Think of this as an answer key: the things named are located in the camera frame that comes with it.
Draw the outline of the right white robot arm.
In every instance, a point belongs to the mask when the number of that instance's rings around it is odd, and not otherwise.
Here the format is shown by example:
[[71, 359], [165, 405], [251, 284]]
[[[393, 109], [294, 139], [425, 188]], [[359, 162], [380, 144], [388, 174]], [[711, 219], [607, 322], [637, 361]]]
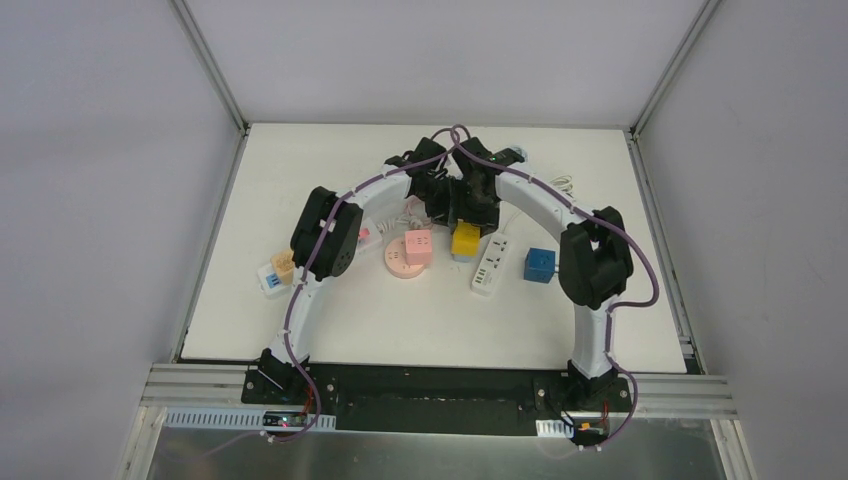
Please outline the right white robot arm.
[[489, 153], [476, 137], [457, 144], [453, 157], [482, 177], [482, 192], [519, 208], [558, 241], [558, 282], [574, 305], [575, 321], [567, 393], [576, 407], [595, 408], [618, 377], [609, 353], [612, 307], [633, 274], [620, 213], [612, 207], [586, 211], [536, 176], [520, 154]]

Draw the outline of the pink cube plug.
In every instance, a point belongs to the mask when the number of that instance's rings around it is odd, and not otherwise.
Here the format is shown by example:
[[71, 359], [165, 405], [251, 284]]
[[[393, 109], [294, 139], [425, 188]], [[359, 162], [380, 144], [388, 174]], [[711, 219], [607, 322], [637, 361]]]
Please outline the pink cube plug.
[[404, 254], [409, 265], [429, 265], [432, 262], [432, 233], [429, 229], [408, 230], [404, 234]]

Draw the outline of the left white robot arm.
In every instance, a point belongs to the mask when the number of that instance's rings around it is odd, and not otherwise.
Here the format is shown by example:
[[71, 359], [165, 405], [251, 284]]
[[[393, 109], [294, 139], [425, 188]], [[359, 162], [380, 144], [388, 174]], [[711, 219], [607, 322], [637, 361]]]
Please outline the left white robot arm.
[[266, 389], [281, 404], [314, 389], [304, 363], [305, 336], [322, 289], [351, 266], [365, 210], [401, 200], [435, 171], [449, 150], [422, 138], [412, 152], [387, 160], [378, 173], [344, 192], [317, 187], [310, 193], [292, 234], [293, 291], [276, 337], [259, 358]]

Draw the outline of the small white power strip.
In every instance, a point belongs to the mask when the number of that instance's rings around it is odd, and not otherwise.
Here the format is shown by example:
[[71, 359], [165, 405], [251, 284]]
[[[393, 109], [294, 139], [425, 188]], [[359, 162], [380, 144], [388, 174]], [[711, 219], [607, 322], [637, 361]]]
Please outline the small white power strip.
[[491, 297], [505, 271], [504, 265], [509, 257], [512, 239], [503, 233], [493, 233], [472, 276], [471, 291], [483, 297]]

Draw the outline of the blue cube plug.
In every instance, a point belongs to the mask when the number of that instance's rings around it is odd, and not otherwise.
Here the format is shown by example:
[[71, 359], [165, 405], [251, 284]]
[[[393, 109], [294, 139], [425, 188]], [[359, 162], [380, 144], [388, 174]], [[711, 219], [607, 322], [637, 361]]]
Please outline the blue cube plug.
[[556, 253], [553, 250], [531, 247], [524, 260], [525, 281], [549, 284], [558, 273]]

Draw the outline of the yellow cube plug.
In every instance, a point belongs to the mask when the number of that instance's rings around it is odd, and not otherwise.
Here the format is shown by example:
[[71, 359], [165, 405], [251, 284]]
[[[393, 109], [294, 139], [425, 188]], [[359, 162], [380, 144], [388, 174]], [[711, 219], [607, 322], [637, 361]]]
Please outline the yellow cube plug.
[[452, 234], [451, 254], [455, 257], [474, 257], [479, 249], [481, 229], [459, 221]]

